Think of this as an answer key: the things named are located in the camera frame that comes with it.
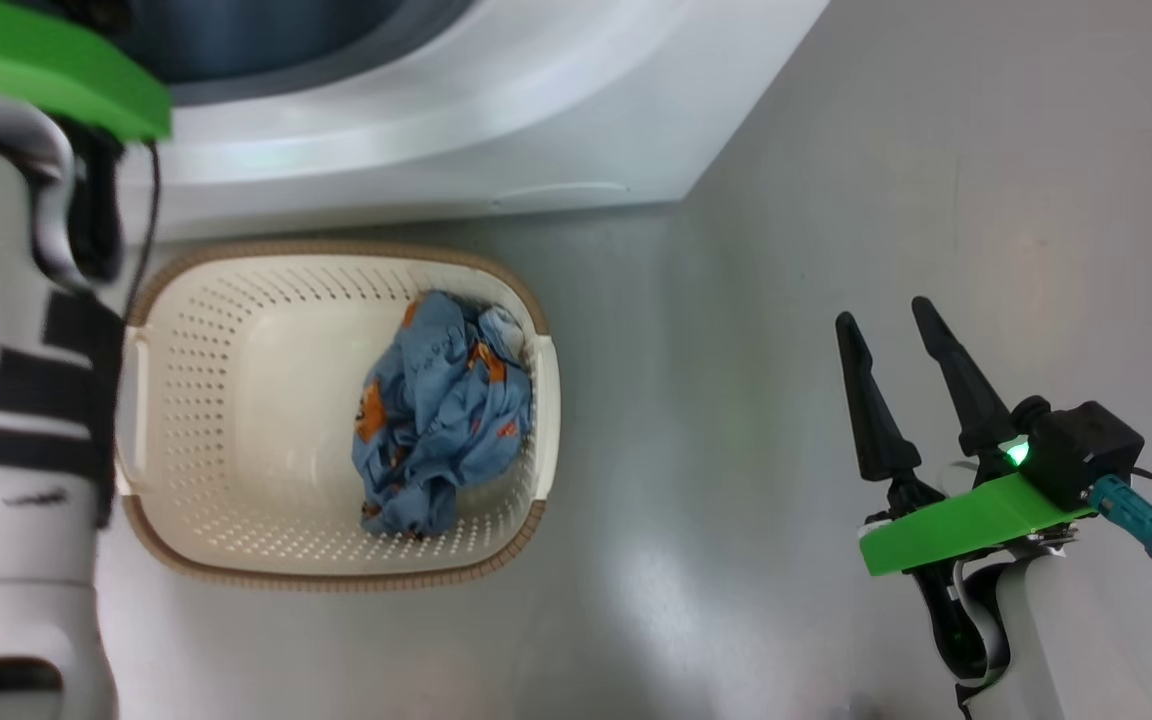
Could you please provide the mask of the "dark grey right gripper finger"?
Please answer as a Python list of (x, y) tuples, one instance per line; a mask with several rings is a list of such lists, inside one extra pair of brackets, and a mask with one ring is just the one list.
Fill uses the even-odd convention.
[(854, 314), (838, 314), (835, 333), (861, 479), (914, 478), (922, 456), (902, 435), (884, 401), (873, 377), (873, 356)]
[(967, 457), (998, 450), (1018, 437), (1009, 409), (929, 297), (911, 300), (911, 311), (929, 356), (940, 366), (960, 425), (957, 444)]

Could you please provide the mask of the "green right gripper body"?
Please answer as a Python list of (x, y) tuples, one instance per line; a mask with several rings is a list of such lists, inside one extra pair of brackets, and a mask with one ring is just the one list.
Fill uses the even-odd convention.
[(1092, 514), (1087, 506), (1061, 510), (1024, 475), (1011, 473), (865, 530), (859, 538), (861, 558), (872, 577), (882, 577), (1015, 541)]

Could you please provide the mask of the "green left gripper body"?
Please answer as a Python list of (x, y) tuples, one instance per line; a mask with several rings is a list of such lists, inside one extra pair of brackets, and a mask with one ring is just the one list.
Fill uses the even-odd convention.
[(122, 50), (65, 18), (0, 0), (0, 97), (104, 129), (172, 136), (172, 96)]

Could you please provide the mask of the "blue garment with orange bears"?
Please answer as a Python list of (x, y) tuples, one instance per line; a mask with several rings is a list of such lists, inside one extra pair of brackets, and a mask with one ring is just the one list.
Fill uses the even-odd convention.
[(369, 370), (353, 435), (361, 526), (424, 539), (456, 524), (457, 498), (502, 477), (532, 429), (525, 333), (505, 306), (422, 293)]

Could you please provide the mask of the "grey rubber door gasket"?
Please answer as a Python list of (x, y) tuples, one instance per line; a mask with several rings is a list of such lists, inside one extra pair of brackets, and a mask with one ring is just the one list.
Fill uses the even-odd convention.
[(476, 0), (129, 0), (120, 50), (179, 108), (293, 94), (435, 40)]

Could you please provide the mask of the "white front-load washing machine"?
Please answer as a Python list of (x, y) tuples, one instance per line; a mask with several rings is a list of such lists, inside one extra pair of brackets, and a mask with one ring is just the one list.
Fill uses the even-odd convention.
[(173, 103), (160, 236), (679, 200), (828, 3), (476, 0), (361, 76)]

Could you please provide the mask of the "cream perforated laundry basket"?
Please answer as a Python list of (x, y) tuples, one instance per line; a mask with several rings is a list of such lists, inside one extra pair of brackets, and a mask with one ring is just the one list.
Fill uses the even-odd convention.
[[(468, 488), (447, 533), (361, 526), (353, 415), (366, 370), (420, 293), (503, 306), (524, 332), (535, 427), (502, 477)], [(126, 331), (131, 429), (120, 501), (165, 568), (264, 591), (419, 591), (502, 569), (556, 480), (561, 374), (532, 291), (472, 253), (361, 240), (223, 243), (143, 287)]]

